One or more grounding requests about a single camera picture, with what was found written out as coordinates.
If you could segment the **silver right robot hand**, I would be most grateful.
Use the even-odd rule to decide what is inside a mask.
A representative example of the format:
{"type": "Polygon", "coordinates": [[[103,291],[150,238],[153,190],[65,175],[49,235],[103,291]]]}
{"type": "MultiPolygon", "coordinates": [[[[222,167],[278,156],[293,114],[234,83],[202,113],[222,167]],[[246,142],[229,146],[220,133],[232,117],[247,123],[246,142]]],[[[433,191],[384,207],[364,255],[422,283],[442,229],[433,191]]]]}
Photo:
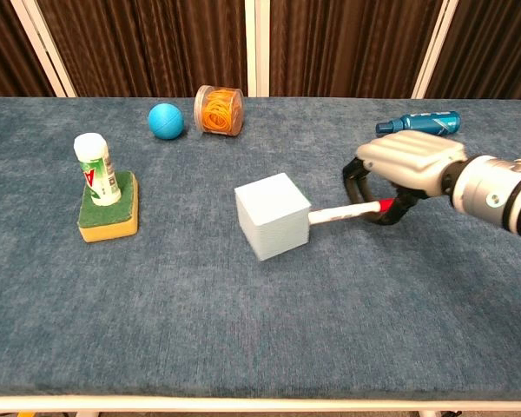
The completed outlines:
{"type": "Polygon", "coordinates": [[[369,174],[389,181],[396,190],[390,207],[361,217],[376,225],[391,226],[418,201],[450,192],[454,183],[450,173],[467,161],[461,142],[403,130],[359,146],[353,160],[342,169],[342,180],[353,204],[377,201],[368,184],[369,174]]]}

